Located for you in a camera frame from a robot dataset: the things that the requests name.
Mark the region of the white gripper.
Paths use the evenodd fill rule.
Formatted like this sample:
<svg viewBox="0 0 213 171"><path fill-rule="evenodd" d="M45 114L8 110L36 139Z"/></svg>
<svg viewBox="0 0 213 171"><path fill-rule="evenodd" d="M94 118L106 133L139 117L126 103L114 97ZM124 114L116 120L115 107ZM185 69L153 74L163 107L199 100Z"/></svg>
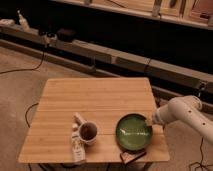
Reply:
<svg viewBox="0 0 213 171"><path fill-rule="evenodd" d="M150 118L147 118L145 120L145 123L148 126L153 126L153 125L164 125L165 122L162 120L160 116L160 109L157 109Z"/></svg>

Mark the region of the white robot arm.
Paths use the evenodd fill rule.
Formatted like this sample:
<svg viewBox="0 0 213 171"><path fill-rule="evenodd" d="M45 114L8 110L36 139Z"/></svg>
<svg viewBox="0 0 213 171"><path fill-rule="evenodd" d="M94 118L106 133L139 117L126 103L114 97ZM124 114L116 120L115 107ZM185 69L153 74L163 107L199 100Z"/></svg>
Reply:
<svg viewBox="0 0 213 171"><path fill-rule="evenodd" d="M213 145L213 121L204 116L201 109L202 102L196 96L174 97L167 104L157 108L146 123L152 126L181 121Z"/></svg>

